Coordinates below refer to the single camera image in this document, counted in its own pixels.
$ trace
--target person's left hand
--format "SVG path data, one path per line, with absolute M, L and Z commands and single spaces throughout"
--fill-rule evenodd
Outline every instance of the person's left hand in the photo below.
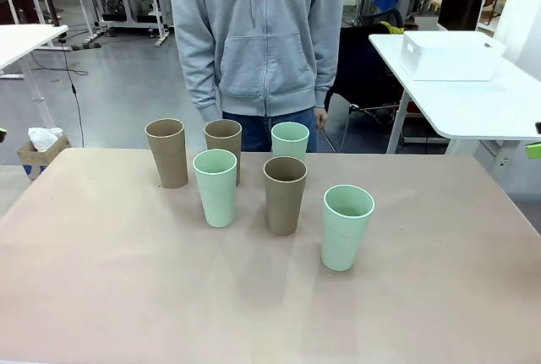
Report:
M 325 128 L 325 124 L 327 123 L 327 119 L 329 119 L 325 108 L 314 108 L 314 114 L 318 129 L 323 130 Z

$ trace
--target mint green cup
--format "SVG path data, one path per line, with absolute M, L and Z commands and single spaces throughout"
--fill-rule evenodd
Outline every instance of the mint green cup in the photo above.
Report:
M 283 122 L 275 125 L 272 134 L 272 154 L 275 157 L 287 156 L 304 160 L 310 131 L 296 122 Z
M 345 271 L 355 262 L 375 202 L 367 191 L 353 185 L 329 188 L 324 202 L 321 261 L 328 269 Z
M 213 149 L 196 155 L 193 164 L 206 222 L 213 227 L 231 225 L 237 208 L 237 157 L 230 151 Z

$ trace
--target sleeve cuff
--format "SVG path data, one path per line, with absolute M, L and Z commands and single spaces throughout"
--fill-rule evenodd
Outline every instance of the sleeve cuff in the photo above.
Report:
M 221 113 L 220 111 L 218 111 L 216 103 L 205 106 L 203 108 L 199 108 L 199 112 L 201 113 L 201 116 L 203 117 L 203 121 L 205 123 L 214 122 L 222 119 Z
M 325 97 L 327 96 L 327 90 L 315 90 L 315 107 L 325 108 Z

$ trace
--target jeans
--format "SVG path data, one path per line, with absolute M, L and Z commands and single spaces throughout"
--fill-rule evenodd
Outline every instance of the jeans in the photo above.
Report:
M 243 151 L 270 152 L 272 150 L 271 129 L 282 122 L 297 122 L 307 127 L 310 131 L 307 151 L 309 153 L 317 151 L 314 108 L 279 117 L 247 117 L 223 112 L 223 118 L 238 122 L 243 127 Z

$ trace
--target white box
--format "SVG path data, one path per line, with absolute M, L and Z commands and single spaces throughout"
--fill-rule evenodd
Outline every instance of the white box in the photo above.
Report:
M 481 32 L 404 32 L 402 66 L 416 81 L 489 81 L 505 46 Z

